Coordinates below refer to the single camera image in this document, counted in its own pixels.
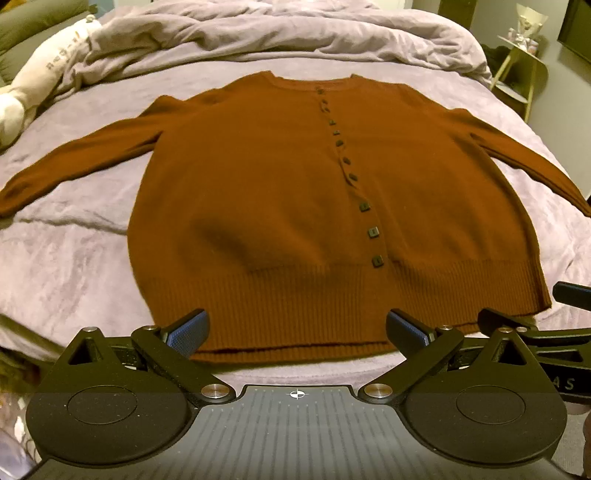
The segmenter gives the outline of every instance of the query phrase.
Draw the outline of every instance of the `ribbed waistband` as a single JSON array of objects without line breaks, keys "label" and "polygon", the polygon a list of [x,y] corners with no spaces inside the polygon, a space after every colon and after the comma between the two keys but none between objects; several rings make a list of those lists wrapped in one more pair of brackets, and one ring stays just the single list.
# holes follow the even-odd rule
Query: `ribbed waistband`
[{"label": "ribbed waistband", "polygon": [[423,323],[478,331],[484,307],[513,316],[551,306],[536,262],[450,265],[301,265],[197,281],[153,279],[140,290],[157,325],[204,308],[210,336],[193,358],[208,362],[321,361],[391,352],[385,320],[399,308]]}]

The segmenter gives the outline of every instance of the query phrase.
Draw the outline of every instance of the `knit sweater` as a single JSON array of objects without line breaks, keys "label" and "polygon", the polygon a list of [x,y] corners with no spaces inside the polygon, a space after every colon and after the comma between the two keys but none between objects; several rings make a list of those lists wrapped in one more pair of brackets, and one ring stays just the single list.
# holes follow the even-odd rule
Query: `knit sweater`
[{"label": "knit sweater", "polygon": [[585,216],[544,157],[465,109],[358,75],[259,72],[70,141],[14,176],[0,216],[153,151],[128,229],[154,322],[209,313],[193,358],[321,361],[393,351],[399,308],[478,331],[485,307],[551,306],[534,227],[495,157]]}]

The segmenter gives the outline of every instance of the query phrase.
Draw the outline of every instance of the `button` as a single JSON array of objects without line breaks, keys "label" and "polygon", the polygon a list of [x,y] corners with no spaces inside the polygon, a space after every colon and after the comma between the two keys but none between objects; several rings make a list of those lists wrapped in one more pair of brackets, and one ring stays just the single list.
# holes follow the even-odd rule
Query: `button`
[{"label": "button", "polygon": [[384,259],[381,255],[377,255],[371,259],[371,263],[374,264],[374,267],[381,267],[384,264]]}]

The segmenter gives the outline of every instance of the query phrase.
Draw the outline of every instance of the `cardigan collar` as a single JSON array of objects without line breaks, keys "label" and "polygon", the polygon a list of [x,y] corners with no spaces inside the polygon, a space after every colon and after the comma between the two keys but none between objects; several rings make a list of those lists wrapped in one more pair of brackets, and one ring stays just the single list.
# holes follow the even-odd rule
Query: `cardigan collar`
[{"label": "cardigan collar", "polygon": [[277,87],[310,92],[318,89],[326,89],[331,92],[352,89],[359,85],[360,80],[363,78],[360,75],[352,73],[350,77],[333,80],[292,80],[276,77],[270,70],[265,70],[264,72],[260,72],[260,74]]}]

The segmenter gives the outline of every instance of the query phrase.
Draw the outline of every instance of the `bed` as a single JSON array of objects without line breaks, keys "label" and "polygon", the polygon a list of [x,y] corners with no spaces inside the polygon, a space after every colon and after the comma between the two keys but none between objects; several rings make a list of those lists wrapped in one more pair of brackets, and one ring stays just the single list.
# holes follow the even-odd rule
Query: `bed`
[{"label": "bed", "polygon": [[[137,116],[160,95],[186,99],[263,70],[289,79],[356,73],[406,83],[447,108],[468,109],[564,171],[541,138],[488,90],[484,53],[467,30],[404,9],[405,2],[381,9],[344,1],[160,0],[106,14],[103,28],[68,63],[47,110],[0,155],[0,187],[53,148]],[[152,323],[126,247],[149,158],[65,182],[0,223],[1,347],[51,362],[82,327],[128,336]],[[591,221],[523,171],[495,162],[531,216],[549,290],[558,281],[589,284]],[[540,329],[590,327],[591,313],[553,302],[536,320]],[[357,390],[403,359],[394,352],[213,372],[237,391],[246,383],[302,382]]]}]

